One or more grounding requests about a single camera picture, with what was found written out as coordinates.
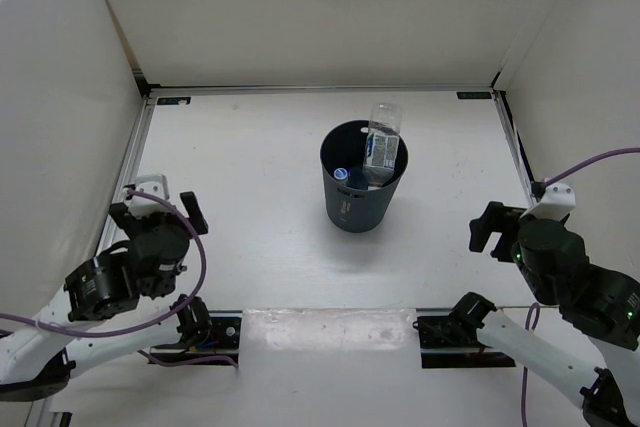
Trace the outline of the blue label water bottle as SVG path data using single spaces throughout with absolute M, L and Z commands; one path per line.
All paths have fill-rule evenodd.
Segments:
M 333 179 L 342 186 L 354 190 L 368 190 L 368 181 L 362 171 L 361 166 L 355 166 L 350 169 L 339 167 L 333 172 Z

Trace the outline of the clear bottle with label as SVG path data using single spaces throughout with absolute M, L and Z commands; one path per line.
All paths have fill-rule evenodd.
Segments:
M 392 103 L 378 103 L 371 109 L 362 168 L 373 188 L 382 187 L 394 175 L 402 116 L 402 108 Z

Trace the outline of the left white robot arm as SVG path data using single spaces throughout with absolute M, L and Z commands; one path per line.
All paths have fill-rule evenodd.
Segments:
M 21 329 L 1 338 L 1 399 L 32 402 L 67 387 L 78 363 L 69 353 L 78 345 L 91 355 L 106 341 L 108 356 L 126 341 L 143 339 L 175 327 L 188 346 L 204 344 L 210 335 L 208 311 L 195 292 L 182 295 L 163 313 L 141 324 L 112 331 L 97 326 L 174 292 L 176 278 L 191 245 L 200 246 L 208 224 L 194 193 L 180 195 L 176 209 L 150 191 L 130 188 L 109 214 L 125 237 L 82 263 L 64 280 L 50 303 L 33 318 L 12 316 Z

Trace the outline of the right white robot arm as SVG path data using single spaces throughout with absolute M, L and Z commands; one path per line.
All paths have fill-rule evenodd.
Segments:
M 603 366 L 582 365 L 510 321 L 485 297 L 469 292 L 452 309 L 449 334 L 460 346 L 478 342 L 507 354 L 570 400 L 590 426 L 639 423 L 639 283 L 591 262 L 584 239 L 564 220 L 537 217 L 491 202 L 469 223 L 469 249 L 500 238 L 492 257 L 514 264 L 535 300 L 599 351 Z

